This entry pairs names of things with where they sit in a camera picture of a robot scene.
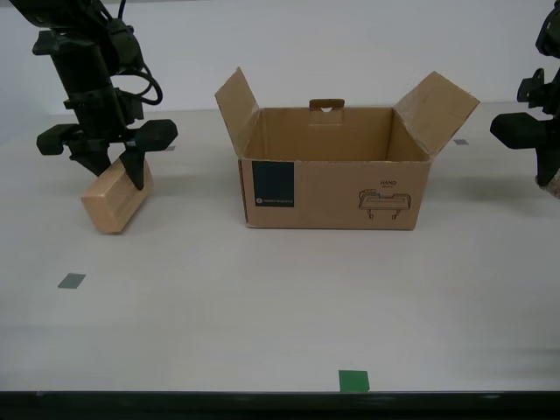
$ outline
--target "box flap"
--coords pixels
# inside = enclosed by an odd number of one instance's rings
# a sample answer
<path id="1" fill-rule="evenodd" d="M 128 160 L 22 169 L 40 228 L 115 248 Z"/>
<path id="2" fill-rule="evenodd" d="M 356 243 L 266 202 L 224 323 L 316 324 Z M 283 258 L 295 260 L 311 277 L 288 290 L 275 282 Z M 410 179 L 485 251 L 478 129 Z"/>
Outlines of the box flap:
<path id="1" fill-rule="evenodd" d="M 478 104 L 474 96 L 433 72 L 395 105 L 395 111 L 414 139 L 434 157 Z"/>
<path id="2" fill-rule="evenodd" d="M 216 92 L 215 97 L 234 144 L 235 153 L 242 157 L 256 126 L 259 106 L 239 67 Z"/>

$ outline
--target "green tape marker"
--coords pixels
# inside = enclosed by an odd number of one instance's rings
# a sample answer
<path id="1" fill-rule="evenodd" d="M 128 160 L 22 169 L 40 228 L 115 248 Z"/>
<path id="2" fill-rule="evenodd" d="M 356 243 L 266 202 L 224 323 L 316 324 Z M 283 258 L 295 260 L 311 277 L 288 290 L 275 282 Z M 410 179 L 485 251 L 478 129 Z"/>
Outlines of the green tape marker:
<path id="1" fill-rule="evenodd" d="M 368 392 L 369 379 L 365 370 L 339 370 L 340 392 Z"/>

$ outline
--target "gray tape marker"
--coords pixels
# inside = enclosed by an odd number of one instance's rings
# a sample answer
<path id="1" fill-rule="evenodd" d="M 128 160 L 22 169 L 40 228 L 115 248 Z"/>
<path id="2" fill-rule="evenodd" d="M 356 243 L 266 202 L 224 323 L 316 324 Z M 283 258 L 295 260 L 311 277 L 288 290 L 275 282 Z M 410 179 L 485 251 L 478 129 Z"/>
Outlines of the gray tape marker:
<path id="1" fill-rule="evenodd" d="M 78 289 L 84 278 L 86 278 L 85 274 L 68 273 L 60 282 L 59 289 Z"/>

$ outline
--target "box handle tab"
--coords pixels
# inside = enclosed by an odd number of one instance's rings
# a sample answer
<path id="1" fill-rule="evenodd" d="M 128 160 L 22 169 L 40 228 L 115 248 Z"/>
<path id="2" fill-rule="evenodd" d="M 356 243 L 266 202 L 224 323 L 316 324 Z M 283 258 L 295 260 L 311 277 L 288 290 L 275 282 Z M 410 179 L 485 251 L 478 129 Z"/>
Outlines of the box handle tab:
<path id="1" fill-rule="evenodd" d="M 344 99 L 311 99 L 309 109 L 311 111 L 330 112 L 344 108 Z"/>

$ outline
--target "wooden block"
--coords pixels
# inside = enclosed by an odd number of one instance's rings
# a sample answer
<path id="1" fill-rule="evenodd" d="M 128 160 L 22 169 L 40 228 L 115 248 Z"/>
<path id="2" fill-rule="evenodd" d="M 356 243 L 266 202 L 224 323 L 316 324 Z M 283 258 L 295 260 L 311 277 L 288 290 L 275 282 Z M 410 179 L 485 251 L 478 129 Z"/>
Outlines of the wooden block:
<path id="1" fill-rule="evenodd" d="M 143 190 L 138 191 L 117 159 L 87 189 L 81 202 L 95 227 L 105 234 L 118 234 L 130 221 L 153 187 L 150 167 L 144 160 Z"/>

